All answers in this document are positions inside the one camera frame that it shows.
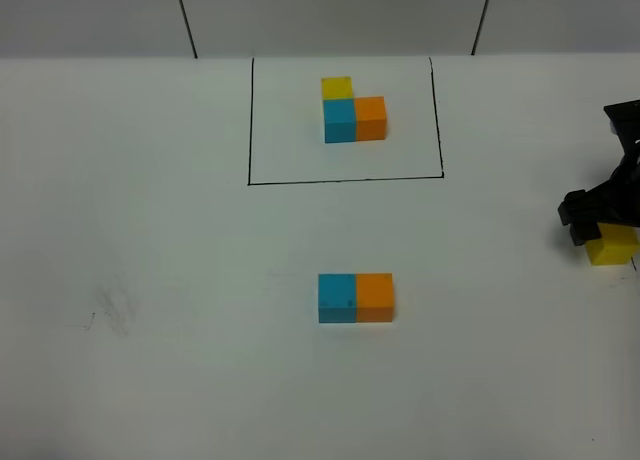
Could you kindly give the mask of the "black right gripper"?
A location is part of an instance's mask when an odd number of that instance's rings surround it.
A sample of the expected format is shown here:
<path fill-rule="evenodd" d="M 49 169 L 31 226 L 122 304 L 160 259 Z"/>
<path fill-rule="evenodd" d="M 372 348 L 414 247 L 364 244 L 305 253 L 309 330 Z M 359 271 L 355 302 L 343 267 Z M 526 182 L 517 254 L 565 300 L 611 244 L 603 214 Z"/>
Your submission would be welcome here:
<path fill-rule="evenodd" d="M 597 223 L 639 226 L 639 100 L 603 108 L 623 157 L 607 180 L 593 189 L 569 192 L 558 212 L 575 246 L 601 238 Z"/>

